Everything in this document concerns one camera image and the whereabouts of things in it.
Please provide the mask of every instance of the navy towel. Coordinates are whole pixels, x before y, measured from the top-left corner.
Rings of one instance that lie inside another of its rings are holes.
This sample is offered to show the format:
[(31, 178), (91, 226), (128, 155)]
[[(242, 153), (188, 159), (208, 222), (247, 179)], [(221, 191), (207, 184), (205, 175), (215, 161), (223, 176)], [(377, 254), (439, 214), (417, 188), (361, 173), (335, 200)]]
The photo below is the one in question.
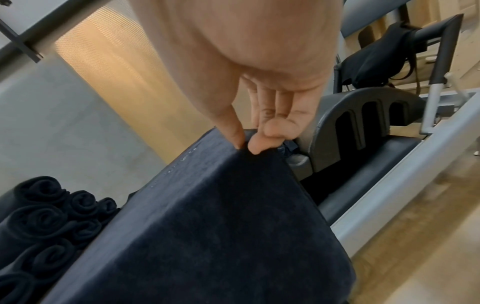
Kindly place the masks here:
[(70, 194), (61, 209), (69, 220), (79, 221), (96, 218), (99, 210), (95, 196), (85, 190)]
[(32, 295), (35, 279), (25, 272), (0, 275), (0, 303), (25, 304)]
[(0, 222), (21, 207), (38, 204), (60, 207), (68, 196), (69, 193), (53, 177), (29, 179), (0, 197)]
[(26, 272), (34, 277), (34, 289), (28, 302), (36, 302), (65, 273), (79, 256), (66, 239), (42, 242), (25, 250), (0, 275)]
[(43, 303), (338, 304), (354, 280), (277, 150), (236, 150), (214, 129), (122, 208)]
[(67, 216), (51, 205), (17, 209), (0, 223), (0, 269), (33, 244), (58, 238), (75, 226), (76, 222), (68, 222)]
[(107, 197), (98, 201), (98, 220), (105, 227), (120, 211), (114, 199)]
[(102, 224), (100, 224), (99, 220), (89, 219), (79, 222), (65, 238), (68, 239), (76, 249), (83, 250), (96, 238), (101, 230)]

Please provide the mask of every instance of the black bag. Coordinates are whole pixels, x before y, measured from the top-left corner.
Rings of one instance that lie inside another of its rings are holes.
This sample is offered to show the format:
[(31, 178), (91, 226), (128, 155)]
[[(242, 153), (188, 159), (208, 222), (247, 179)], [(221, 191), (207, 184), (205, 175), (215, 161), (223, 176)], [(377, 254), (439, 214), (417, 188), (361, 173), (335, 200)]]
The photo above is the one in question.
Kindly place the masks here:
[(406, 61), (410, 63), (410, 71), (401, 79), (409, 77), (417, 68), (416, 30), (406, 23), (389, 26), (380, 39), (342, 62), (342, 85), (353, 85), (357, 89), (383, 87), (402, 70)]

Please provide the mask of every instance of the concrete wall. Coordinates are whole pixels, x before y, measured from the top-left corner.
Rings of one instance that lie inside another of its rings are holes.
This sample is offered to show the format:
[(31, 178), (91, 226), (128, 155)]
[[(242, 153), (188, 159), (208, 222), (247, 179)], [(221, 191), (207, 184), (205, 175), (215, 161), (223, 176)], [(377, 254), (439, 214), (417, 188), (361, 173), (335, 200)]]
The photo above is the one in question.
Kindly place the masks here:
[(14, 70), (0, 81), (0, 193), (50, 175), (124, 204), (165, 166), (57, 54)]

